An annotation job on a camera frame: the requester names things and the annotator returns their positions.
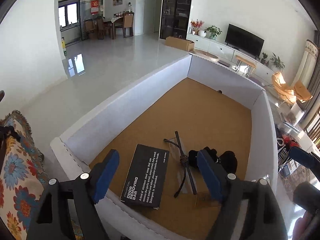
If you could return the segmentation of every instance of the silver screw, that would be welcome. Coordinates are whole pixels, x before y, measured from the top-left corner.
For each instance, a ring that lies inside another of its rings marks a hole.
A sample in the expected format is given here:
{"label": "silver screw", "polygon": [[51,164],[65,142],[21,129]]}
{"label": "silver screw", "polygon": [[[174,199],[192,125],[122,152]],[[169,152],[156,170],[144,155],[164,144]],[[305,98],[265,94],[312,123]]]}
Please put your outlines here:
{"label": "silver screw", "polygon": [[82,173],[81,175],[80,175],[80,178],[81,179],[87,179],[87,178],[89,178],[89,173]]}
{"label": "silver screw", "polygon": [[268,182],[265,179],[260,179],[260,183],[262,185],[267,185],[268,184]]}
{"label": "silver screw", "polygon": [[50,184],[50,185],[56,184],[56,182],[57,182],[56,179],[50,179],[50,180],[49,180],[49,184]]}
{"label": "silver screw", "polygon": [[229,173],[228,178],[234,180],[236,179],[236,175],[234,175],[233,173]]}

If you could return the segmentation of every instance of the dark glass cabinet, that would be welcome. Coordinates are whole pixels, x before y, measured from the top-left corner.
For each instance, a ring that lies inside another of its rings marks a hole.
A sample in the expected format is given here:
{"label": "dark glass cabinet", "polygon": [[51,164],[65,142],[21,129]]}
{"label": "dark glass cabinet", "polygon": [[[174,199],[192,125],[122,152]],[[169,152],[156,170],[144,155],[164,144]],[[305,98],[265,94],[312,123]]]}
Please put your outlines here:
{"label": "dark glass cabinet", "polygon": [[163,0],[160,38],[186,38],[191,0]]}

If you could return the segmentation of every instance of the white tv cabinet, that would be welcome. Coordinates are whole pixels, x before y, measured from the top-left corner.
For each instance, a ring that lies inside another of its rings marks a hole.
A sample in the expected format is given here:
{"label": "white tv cabinet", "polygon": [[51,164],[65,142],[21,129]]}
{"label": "white tv cabinet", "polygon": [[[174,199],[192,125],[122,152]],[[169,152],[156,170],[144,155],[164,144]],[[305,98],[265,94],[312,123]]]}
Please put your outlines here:
{"label": "white tv cabinet", "polygon": [[[195,43],[195,48],[217,55],[221,60],[226,61],[229,64],[234,64],[234,66],[238,61],[236,59],[236,55],[251,61],[256,65],[256,69],[251,76],[261,81],[263,85],[272,84],[271,76],[274,72],[267,66],[261,64],[258,60],[255,60],[253,57],[250,57],[237,49],[233,49],[225,43],[209,38],[203,38],[198,35],[188,33],[187,40],[193,41]],[[242,63],[240,69],[244,69],[246,66],[247,65],[245,63]]]}

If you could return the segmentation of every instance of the window frame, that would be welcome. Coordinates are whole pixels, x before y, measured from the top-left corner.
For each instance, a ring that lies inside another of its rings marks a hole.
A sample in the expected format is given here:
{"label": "window frame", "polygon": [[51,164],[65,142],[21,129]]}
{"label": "window frame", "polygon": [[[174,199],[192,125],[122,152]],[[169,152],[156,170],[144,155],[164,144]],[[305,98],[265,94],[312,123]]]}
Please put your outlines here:
{"label": "window frame", "polygon": [[[73,24],[69,24],[69,21],[68,21],[68,9],[67,8],[68,8],[68,5],[70,5],[70,4],[76,4],[77,5],[77,9],[76,9],[76,11],[77,11],[77,22],[73,23]],[[68,4],[61,5],[61,6],[58,7],[58,10],[59,10],[59,8],[62,8],[62,7],[64,7],[64,17],[65,17],[65,21],[66,21],[66,26],[60,27],[60,30],[62,31],[62,30],[71,29],[73,27],[79,26],[80,25],[79,24],[79,21],[80,21],[79,2],[71,2],[71,3],[68,3]]]}

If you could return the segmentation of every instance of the brown cardboard floor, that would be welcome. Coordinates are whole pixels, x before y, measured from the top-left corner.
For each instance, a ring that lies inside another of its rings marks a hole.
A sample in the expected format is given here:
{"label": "brown cardboard floor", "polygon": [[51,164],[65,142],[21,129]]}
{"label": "brown cardboard floor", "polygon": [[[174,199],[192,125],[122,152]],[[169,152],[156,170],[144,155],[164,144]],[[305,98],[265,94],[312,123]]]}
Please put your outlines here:
{"label": "brown cardboard floor", "polygon": [[[208,146],[218,155],[233,151],[238,160],[236,175],[244,179],[251,141],[251,111],[236,101],[189,78],[182,80],[120,133],[89,165],[101,162],[110,149],[118,150],[120,164],[110,189],[121,195],[136,145],[169,150],[164,138],[179,132],[187,152]],[[182,194],[176,179],[180,165],[169,157],[164,190],[158,210],[133,207],[147,218],[179,235],[202,240],[212,227],[220,207],[195,208],[195,197]],[[208,191],[199,171],[195,174],[198,191]]]}

